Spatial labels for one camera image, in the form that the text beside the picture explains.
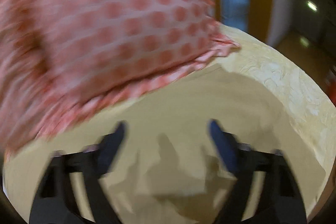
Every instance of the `beige sheet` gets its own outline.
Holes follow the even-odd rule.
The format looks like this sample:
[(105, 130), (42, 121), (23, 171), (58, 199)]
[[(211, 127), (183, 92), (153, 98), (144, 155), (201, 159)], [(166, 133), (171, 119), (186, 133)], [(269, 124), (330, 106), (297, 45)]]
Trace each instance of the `beige sheet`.
[[(9, 199), (26, 221), (50, 153), (79, 151), (123, 119), (129, 123), (128, 138), (102, 183), (124, 223), (211, 223), (234, 183), (207, 134), (211, 118), (257, 150), (284, 150), (306, 207), (315, 202), (326, 175), (293, 130), (283, 104), (262, 84), (219, 65), (146, 95), (124, 112), (115, 111), (106, 109), (49, 143), (33, 142), (5, 166)], [(73, 179), (80, 210), (92, 220), (81, 178)], [(257, 179), (245, 217), (256, 205), (262, 176)]]

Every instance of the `polka dot pillow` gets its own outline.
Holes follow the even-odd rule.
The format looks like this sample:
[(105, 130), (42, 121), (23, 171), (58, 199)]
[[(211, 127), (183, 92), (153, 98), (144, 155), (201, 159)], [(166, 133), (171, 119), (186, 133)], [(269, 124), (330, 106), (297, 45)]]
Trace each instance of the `polka dot pillow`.
[(205, 0), (36, 0), (36, 26), (61, 94), (85, 102), (209, 50)]

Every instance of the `brown floor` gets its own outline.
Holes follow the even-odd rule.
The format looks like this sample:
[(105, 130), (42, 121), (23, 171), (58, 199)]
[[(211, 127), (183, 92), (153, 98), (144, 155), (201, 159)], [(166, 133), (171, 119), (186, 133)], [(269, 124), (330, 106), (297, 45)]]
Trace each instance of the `brown floor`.
[(336, 64), (335, 59), (311, 42), (308, 47), (303, 46), (301, 37), (297, 32), (290, 32), (277, 50), (304, 70), (326, 92), (325, 78), (330, 67)]

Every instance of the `pink fabric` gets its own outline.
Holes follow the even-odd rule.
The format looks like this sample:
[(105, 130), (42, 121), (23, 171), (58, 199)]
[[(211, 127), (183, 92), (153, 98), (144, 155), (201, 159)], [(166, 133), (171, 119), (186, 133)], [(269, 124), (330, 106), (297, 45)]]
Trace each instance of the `pink fabric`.
[(208, 0), (1, 0), (0, 143), (16, 151), (240, 47)]

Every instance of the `pillowcase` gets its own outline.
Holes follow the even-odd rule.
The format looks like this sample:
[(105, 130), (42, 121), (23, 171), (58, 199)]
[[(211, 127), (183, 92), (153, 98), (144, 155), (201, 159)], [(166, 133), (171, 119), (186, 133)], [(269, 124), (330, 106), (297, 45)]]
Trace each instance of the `pillowcase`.
[(205, 0), (37, 0), (59, 94), (90, 98), (210, 49)]

